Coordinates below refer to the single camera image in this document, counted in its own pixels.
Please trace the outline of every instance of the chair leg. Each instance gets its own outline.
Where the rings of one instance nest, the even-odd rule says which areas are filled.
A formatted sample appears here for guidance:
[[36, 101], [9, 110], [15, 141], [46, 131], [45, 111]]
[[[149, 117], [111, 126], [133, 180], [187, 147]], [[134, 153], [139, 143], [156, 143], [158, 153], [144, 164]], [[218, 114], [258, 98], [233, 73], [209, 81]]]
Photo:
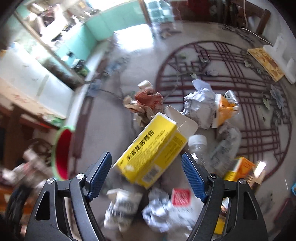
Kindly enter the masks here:
[[223, 20], [224, 24], [226, 24], [226, 22], [227, 22], [228, 12], [229, 12], [229, 0], [226, 0], [225, 5], [224, 5], [224, 20]]
[[263, 30], [264, 30], [264, 28], [265, 28], [265, 26], [266, 26], [266, 24], [267, 24], [267, 22], [268, 22], [268, 20], [270, 18], [270, 15], [271, 15], [270, 11], [265, 9], [263, 14], [262, 14], [261, 20], [260, 20], [260, 22], [258, 24], [258, 27], [256, 29], [257, 34], [261, 35], [263, 33]]

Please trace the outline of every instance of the green wall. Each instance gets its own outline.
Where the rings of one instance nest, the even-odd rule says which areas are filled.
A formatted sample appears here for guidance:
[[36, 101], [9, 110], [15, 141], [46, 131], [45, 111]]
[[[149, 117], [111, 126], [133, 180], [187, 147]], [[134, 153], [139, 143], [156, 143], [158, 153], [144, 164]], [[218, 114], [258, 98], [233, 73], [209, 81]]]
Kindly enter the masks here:
[[139, 1], [131, 1], [94, 15], [85, 24], [100, 41], [111, 37], [114, 31], [144, 23]]
[[96, 38], [87, 26], [82, 25], [77, 30], [76, 34], [62, 44], [62, 46], [56, 51], [56, 54], [62, 58], [69, 51], [73, 52], [74, 56], [66, 61], [67, 65], [72, 66], [72, 63], [76, 58], [87, 60], [96, 45]]

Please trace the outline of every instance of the orange packaging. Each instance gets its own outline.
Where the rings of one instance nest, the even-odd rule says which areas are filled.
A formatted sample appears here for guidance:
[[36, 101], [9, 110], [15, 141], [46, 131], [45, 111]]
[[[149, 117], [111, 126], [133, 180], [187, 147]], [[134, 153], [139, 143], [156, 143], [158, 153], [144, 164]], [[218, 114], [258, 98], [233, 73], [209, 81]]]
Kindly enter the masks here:
[[240, 178], [244, 178], [249, 173], [249, 171], [252, 170], [252, 168], [255, 166], [254, 163], [250, 162], [243, 156], [241, 156], [239, 160], [241, 160], [241, 164], [235, 176], [236, 181]]
[[238, 179], [244, 178], [254, 166], [254, 163], [241, 156], [237, 159], [234, 169], [225, 174], [224, 180], [236, 182]]
[[215, 106], [216, 110], [212, 128], [218, 128], [224, 123], [224, 121], [230, 119], [239, 112], [239, 103], [231, 90], [227, 91], [224, 96], [216, 94]]

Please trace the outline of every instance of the yellow cardboard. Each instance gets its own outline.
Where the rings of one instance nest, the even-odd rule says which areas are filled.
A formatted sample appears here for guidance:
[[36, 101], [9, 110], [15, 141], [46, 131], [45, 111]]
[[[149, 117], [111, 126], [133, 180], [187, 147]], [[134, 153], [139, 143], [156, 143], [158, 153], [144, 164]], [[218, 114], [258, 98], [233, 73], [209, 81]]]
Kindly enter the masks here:
[[151, 120], [113, 166], [131, 183], [151, 187], [198, 129], [171, 106], [164, 113]]

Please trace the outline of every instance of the barcode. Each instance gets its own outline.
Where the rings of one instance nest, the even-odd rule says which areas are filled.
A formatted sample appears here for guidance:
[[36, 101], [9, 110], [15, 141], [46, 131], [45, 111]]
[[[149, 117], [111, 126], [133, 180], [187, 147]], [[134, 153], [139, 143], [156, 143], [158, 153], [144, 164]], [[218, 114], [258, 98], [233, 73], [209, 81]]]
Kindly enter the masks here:
[[161, 171], [161, 168], [157, 165], [154, 165], [151, 170], [143, 177], [143, 181], [150, 183], [153, 178]]
[[125, 211], [125, 212], [131, 212], [131, 210], [134, 208], [134, 204], [131, 201], [126, 201], [126, 200], [121, 200], [116, 203], [116, 207], [120, 211]]

